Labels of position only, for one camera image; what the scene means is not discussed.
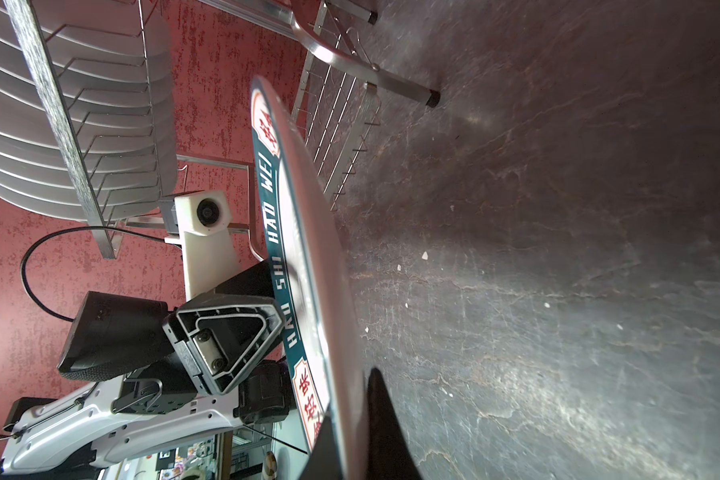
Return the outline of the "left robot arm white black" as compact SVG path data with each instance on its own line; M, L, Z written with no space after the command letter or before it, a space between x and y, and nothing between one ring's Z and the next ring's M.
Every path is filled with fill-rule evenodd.
M23 397L0 433L0 479L96 479L122 461L284 420L295 400L270 359L285 325L267 262L177 309L89 292L58 370L83 387Z

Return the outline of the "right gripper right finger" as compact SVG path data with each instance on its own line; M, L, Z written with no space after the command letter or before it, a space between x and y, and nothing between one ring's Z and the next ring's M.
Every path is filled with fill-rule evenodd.
M369 448L367 479L415 479L421 474L410 455L381 371L370 371L367 386Z

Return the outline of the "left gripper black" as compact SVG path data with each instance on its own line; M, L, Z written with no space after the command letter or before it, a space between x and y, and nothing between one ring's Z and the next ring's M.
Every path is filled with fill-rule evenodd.
M165 356L125 376L114 412L165 415L201 397L230 396L232 418L245 425L284 420L294 408L287 367L268 355L285 323L262 261L162 321Z

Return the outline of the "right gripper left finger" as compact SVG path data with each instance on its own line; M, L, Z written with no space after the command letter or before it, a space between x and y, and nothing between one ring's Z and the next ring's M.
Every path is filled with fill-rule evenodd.
M343 471L330 414L323 418L314 448L299 477L300 480L342 480Z

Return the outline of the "green rimmed plate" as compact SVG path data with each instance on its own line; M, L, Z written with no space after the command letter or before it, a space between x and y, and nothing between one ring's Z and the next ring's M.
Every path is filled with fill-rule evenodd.
M271 83L251 85L250 116L264 239L282 341L309 450L301 475L363 479L368 467L366 376L344 254L304 141Z

